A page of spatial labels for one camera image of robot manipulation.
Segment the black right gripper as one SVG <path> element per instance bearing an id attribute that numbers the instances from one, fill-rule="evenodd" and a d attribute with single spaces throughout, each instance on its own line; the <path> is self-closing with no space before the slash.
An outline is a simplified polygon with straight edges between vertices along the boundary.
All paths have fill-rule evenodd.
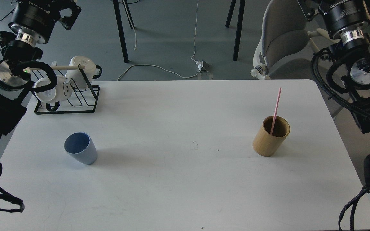
<path id="1" fill-rule="evenodd" d="M 317 15 L 323 17 L 330 40 L 370 40 L 364 29 L 370 24 L 370 15 L 363 0 L 315 0 L 317 8 L 311 8 L 306 0 L 298 0 L 304 16 L 311 21 Z"/>

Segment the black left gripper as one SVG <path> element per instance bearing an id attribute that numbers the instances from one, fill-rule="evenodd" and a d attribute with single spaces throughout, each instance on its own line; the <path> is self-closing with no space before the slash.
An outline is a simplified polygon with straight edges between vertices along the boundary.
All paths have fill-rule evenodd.
<path id="1" fill-rule="evenodd" d="M 25 32 L 32 35 L 36 43 L 46 44 L 56 22 L 70 30 L 80 13 L 81 7 L 75 0 L 19 0 L 9 28 L 15 34 Z"/>

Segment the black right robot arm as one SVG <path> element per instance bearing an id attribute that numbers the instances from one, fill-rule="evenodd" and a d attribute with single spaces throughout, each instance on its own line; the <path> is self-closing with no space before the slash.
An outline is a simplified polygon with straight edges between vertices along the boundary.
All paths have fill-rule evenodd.
<path id="1" fill-rule="evenodd" d="M 337 42 L 314 53 L 312 76 L 329 98 L 349 110 L 361 132 L 370 132 L 370 97 L 359 91 L 370 89 L 370 36 L 364 28 L 370 24 L 368 8 L 363 0 L 317 0 L 318 8 L 310 8 L 304 0 L 298 4 L 308 21 L 317 14 L 323 17 L 327 34 Z M 364 159 L 365 184 L 361 191 L 341 210 L 338 225 L 350 209 L 350 230 L 359 200 L 370 193 L 370 154 Z"/>

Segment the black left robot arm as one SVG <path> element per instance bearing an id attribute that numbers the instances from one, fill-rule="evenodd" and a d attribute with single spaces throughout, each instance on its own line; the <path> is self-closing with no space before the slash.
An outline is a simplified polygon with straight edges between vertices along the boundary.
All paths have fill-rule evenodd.
<path id="1" fill-rule="evenodd" d="M 37 44 L 49 42 L 56 22 L 70 30 L 81 8 L 75 0 L 19 0 L 12 10 L 10 32 L 0 31 L 0 139 L 25 115 L 22 101 L 56 87 L 54 70 L 40 62 Z"/>

